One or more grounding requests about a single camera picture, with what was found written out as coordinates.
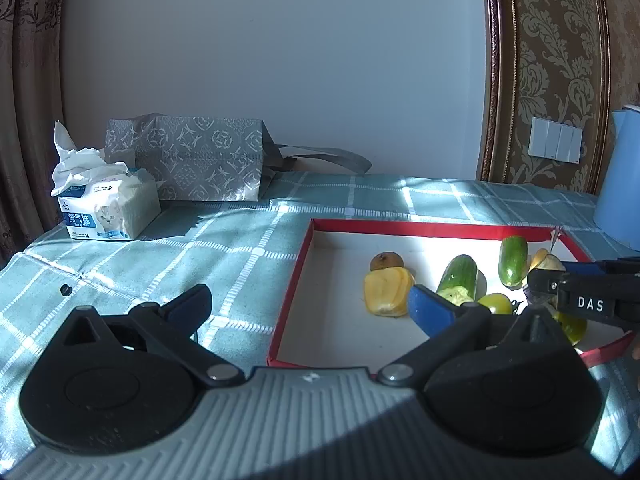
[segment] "blue checked tablecloth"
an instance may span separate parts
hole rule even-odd
[[[283,173],[258,203],[172,203],[140,240],[70,240],[60,225],[0,271],[0,471],[32,446],[18,412],[20,387],[67,314],[91,304],[121,314],[165,303],[197,283],[213,294],[199,341],[249,372],[265,364],[276,317],[311,218],[553,226],[593,259],[634,253],[591,220],[595,197],[389,175]],[[64,298],[60,286],[73,287]],[[640,369],[629,356],[592,368],[606,408],[592,454],[620,472],[640,454]]]

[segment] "kiwi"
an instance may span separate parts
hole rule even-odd
[[[387,267],[404,267],[402,256],[393,252],[380,253],[376,254],[369,264],[369,270],[380,270]]]

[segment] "metal screw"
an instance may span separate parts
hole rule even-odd
[[[404,381],[411,377],[414,374],[414,369],[408,365],[392,364],[382,368],[380,373],[387,381],[396,382]]]
[[[155,301],[145,301],[143,303],[139,303],[136,306],[142,306],[145,308],[160,308],[160,305],[158,305]]]
[[[229,364],[213,365],[207,368],[207,375],[214,381],[228,381],[238,375],[238,369]]]

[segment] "cucumber slice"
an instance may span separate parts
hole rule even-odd
[[[436,293],[456,306],[476,298],[478,266],[468,254],[460,254],[450,261]]]

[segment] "tissue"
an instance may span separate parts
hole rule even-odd
[[[54,142],[60,163],[52,174],[51,195],[58,197],[72,238],[134,240],[160,214],[156,181],[148,171],[109,164],[95,148],[76,150],[59,121]]]

